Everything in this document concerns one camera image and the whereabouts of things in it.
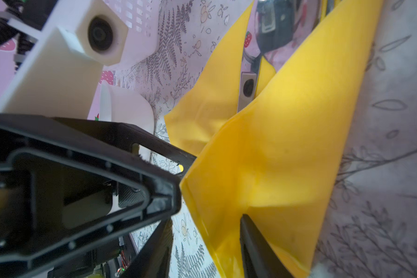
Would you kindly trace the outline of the silver spoon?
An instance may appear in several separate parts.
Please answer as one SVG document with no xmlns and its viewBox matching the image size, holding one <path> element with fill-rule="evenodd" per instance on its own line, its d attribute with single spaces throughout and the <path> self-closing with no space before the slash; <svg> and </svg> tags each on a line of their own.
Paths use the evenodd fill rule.
<svg viewBox="0 0 417 278">
<path fill-rule="evenodd" d="M 258 1 L 256 9 L 256 41 L 260 55 L 286 46 L 293 40 L 296 16 L 303 1 Z"/>
</svg>

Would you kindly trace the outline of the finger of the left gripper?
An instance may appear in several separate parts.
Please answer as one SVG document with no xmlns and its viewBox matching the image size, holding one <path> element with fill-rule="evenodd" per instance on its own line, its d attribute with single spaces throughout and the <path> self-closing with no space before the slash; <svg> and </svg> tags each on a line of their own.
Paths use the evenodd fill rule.
<svg viewBox="0 0 417 278">
<path fill-rule="evenodd" d="M 38 115 L 0 115 L 0 278 L 30 278 L 181 208 L 181 177 Z"/>
<path fill-rule="evenodd" d="M 179 177 L 184 177 L 196 160 L 196 157 L 192 154 L 155 137 L 136 125 L 73 118 L 54 117 L 53 119 L 124 151 L 132 151 L 132 147 L 135 144 L 145 147 L 182 165 L 184 170 L 178 174 Z"/>
</svg>

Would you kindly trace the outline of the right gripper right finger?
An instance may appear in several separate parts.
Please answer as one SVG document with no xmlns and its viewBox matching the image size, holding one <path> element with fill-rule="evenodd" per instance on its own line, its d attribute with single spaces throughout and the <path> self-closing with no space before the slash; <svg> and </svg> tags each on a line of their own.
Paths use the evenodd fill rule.
<svg viewBox="0 0 417 278">
<path fill-rule="evenodd" d="M 293 278 L 247 214 L 240 219 L 240 246 L 246 278 Z"/>
</svg>

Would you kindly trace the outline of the white plastic tray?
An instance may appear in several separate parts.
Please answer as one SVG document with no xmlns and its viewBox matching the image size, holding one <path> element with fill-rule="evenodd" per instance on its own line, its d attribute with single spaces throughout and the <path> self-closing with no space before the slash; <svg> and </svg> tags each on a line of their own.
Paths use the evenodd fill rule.
<svg viewBox="0 0 417 278">
<path fill-rule="evenodd" d="M 154 132 L 155 118 L 150 103 L 139 93 L 102 82 L 100 89 L 100 120 L 136 125 L 148 133 Z M 112 132 L 111 142 L 124 151 L 138 154 L 150 161 L 151 150 L 128 142 L 124 132 Z"/>
</svg>

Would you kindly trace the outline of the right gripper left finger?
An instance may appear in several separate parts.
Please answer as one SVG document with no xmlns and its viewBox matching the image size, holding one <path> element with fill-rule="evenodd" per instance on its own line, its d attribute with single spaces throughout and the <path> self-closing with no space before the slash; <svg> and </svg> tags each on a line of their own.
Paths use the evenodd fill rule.
<svg viewBox="0 0 417 278">
<path fill-rule="evenodd" d="M 120 278 L 168 278 L 173 239 L 171 218 L 161 221 Z"/>
</svg>

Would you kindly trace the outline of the yellow paper napkin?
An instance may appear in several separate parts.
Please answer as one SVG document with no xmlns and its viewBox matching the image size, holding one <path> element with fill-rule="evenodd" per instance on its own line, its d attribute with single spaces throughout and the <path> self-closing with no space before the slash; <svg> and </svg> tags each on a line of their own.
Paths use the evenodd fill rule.
<svg viewBox="0 0 417 278">
<path fill-rule="evenodd" d="M 222 277 L 245 274 L 245 214 L 293 276 L 308 276 L 382 5 L 342 1 L 279 71 L 263 65 L 238 111 L 247 8 L 164 117 L 170 142 L 196 156 L 180 188 Z"/>
</svg>

